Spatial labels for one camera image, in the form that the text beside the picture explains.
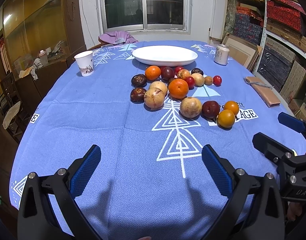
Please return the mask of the person right hand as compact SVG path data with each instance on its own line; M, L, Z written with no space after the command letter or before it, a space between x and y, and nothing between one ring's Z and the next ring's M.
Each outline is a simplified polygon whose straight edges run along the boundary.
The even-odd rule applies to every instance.
M300 203L290 202L287 210L287 218L290 221L295 221L297 217L302 214L302 207Z

